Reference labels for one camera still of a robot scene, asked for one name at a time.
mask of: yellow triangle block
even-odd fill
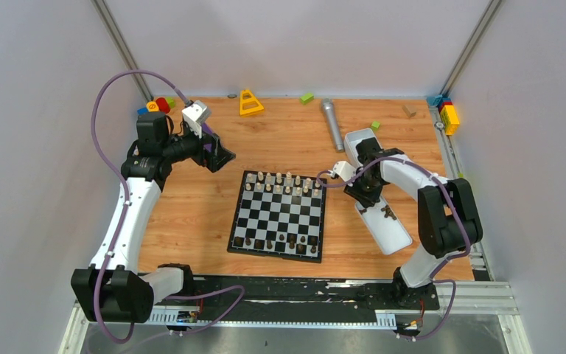
[[[263,111],[265,111],[265,108],[251,90],[242,90],[240,93],[240,116],[248,117]]]

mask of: metal floor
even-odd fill
[[[426,315],[425,329],[434,328],[438,320],[438,315]],[[111,324],[109,328],[122,337],[128,326]],[[138,346],[141,341],[164,331],[167,329],[162,326],[136,326],[127,344],[116,345],[91,324],[88,328],[90,353],[508,353],[500,323],[494,315],[450,316],[434,337],[416,343],[396,339],[393,332],[386,330],[212,327],[193,336],[163,336]],[[87,353],[86,344],[81,353]]]

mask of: blue lego brick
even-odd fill
[[[429,107],[436,107],[439,103],[441,103],[442,98],[444,97],[440,94],[438,94],[437,96],[426,97],[426,103]]]

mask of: white wall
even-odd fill
[[[55,353],[70,276],[109,224],[118,184],[96,155],[96,94],[124,69],[90,1],[0,1],[0,353]],[[99,117],[115,162],[134,138],[133,81]]]
[[[566,353],[566,2],[505,1],[453,91],[486,251],[535,353]]]
[[[436,94],[487,2],[107,1],[140,67],[191,95],[262,97]]]

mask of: metal frame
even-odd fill
[[[127,68],[129,70],[139,69],[138,64],[136,63],[136,59],[131,54],[125,38],[122,37],[120,28],[118,28],[116,20],[113,19],[111,11],[109,10],[109,7],[105,0],[91,1],[94,7],[97,9],[101,21],[105,25],[105,28],[111,36],[113,43],[116,45],[116,49],[118,49],[118,53],[122,57]],[[140,91],[140,94],[143,96],[144,100],[151,101],[153,99],[153,94],[151,93],[150,88],[148,87],[148,84],[146,83],[142,75],[134,74],[133,79],[136,81],[136,86],[138,86],[138,90]]]
[[[481,16],[481,19],[478,20],[478,23],[476,24],[476,27],[474,28],[472,35],[467,40],[467,43],[465,44],[463,51],[461,51],[461,54],[458,56],[457,62],[455,63],[453,69],[450,71],[450,74],[446,79],[446,83],[444,84],[444,87],[441,88],[441,94],[443,94],[445,97],[448,97],[450,95],[450,92],[452,91],[456,80],[458,79],[459,75],[465,68],[479,40],[487,30],[487,27],[491,23],[499,6],[502,3],[503,0],[490,0],[489,3],[487,4],[487,8],[485,9],[485,11],[483,11],[483,15]]]

